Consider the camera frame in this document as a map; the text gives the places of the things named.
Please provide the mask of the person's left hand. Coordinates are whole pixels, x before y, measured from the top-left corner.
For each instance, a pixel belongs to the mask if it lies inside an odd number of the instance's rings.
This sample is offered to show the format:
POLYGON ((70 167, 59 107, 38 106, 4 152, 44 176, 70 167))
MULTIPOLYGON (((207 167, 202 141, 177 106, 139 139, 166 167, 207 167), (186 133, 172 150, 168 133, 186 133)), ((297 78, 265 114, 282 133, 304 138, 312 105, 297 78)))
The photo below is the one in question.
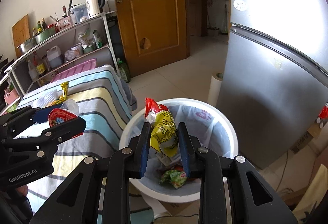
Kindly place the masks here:
POLYGON ((17 193, 20 196, 27 196, 28 194, 28 186, 27 185, 23 185, 21 187, 16 188, 17 193))

